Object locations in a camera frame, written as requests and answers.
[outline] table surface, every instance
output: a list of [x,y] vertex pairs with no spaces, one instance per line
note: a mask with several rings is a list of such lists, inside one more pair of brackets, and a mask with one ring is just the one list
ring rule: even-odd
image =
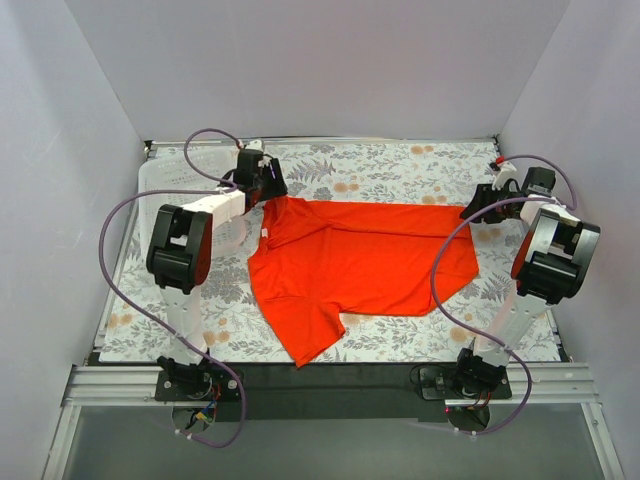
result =
[[[196,146],[194,150],[229,148]],[[165,147],[156,159],[179,154]],[[492,180],[491,142],[268,144],[281,159],[289,194],[307,200],[466,205],[478,183]],[[202,288],[205,338],[211,354],[228,362],[288,362],[291,358],[262,316],[251,291],[247,259],[257,247],[261,208],[245,217],[247,237],[239,251],[216,258]],[[480,274],[446,302],[458,318],[485,328],[509,287],[511,263],[522,240],[522,224],[473,225]],[[163,302],[140,252],[137,222],[125,246],[119,286],[134,301],[164,316]],[[423,317],[342,314],[344,337],[317,362],[455,361],[473,338],[439,311]],[[100,360],[146,362],[165,353],[169,336],[120,299],[111,307]],[[538,319],[516,352],[527,361],[559,361],[547,316]]]

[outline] wall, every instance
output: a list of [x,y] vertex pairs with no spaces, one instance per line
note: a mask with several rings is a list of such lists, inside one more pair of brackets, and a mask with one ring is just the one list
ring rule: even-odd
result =
[[568,0],[67,0],[143,139],[498,133]]
[[556,310],[569,353],[591,366],[628,478],[640,477],[638,45],[637,2],[571,2],[502,132],[506,153],[564,167],[580,216],[602,227],[581,292]]
[[104,305],[99,228],[142,145],[63,0],[0,0],[0,44],[0,478],[35,479]]

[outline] orange t-shirt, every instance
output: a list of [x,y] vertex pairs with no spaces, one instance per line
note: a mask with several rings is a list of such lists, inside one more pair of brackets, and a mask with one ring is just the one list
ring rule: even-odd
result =
[[[433,310],[431,266],[460,224],[461,211],[291,197],[268,201],[249,273],[262,313],[296,365],[342,337],[340,312],[409,316]],[[477,274],[471,231],[465,228],[438,268],[442,301]]]

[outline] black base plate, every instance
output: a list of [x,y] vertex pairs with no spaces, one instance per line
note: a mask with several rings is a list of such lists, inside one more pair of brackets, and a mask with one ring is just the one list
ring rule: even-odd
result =
[[[424,365],[419,369],[420,385],[422,386],[422,398],[425,400],[452,400],[477,398],[477,392],[462,392],[455,384],[453,374],[455,363],[439,363]],[[511,398],[509,379],[505,376],[506,383],[498,385],[491,393],[494,400],[506,400]]]
[[[244,373],[242,371],[234,370],[240,377],[240,380],[244,380]],[[214,386],[220,387],[219,402],[239,402],[240,392],[238,387],[230,388],[231,375],[220,369],[211,369],[209,371],[211,380]],[[169,380],[169,374],[167,372],[160,372],[158,374],[158,382],[156,383],[155,400],[158,402],[204,402],[210,401],[213,398],[211,392],[201,392],[200,395],[187,396],[175,383]]]

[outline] robotic arm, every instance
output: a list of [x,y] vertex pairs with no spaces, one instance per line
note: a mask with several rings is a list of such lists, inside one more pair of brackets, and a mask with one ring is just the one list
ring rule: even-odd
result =
[[[529,197],[555,198],[555,172],[533,167],[527,172],[523,188],[511,190],[516,169],[509,162],[494,163],[493,184],[482,184],[462,218],[469,218],[483,207],[505,198],[523,194]],[[454,382],[469,392],[493,392],[506,378],[508,350],[520,339],[537,317],[564,298],[573,297],[587,273],[600,228],[583,222],[559,204],[530,201],[510,204],[477,218],[476,223],[499,223],[521,218],[529,227],[511,269],[507,299],[490,324],[487,333],[501,339],[506,348],[478,336],[471,348],[458,356]]]
[[[200,315],[200,289],[211,267],[213,230],[234,217],[244,215],[258,202],[287,194],[280,163],[264,153],[262,140],[238,152],[237,168],[224,178],[238,190],[209,195],[182,205],[163,205],[156,217],[146,266],[167,305],[167,323],[177,334],[201,351],[207,351]],[[185,395],[197,395],[208,385],[209,365],[200,356],[172,338],[166,357],[158,363]]]

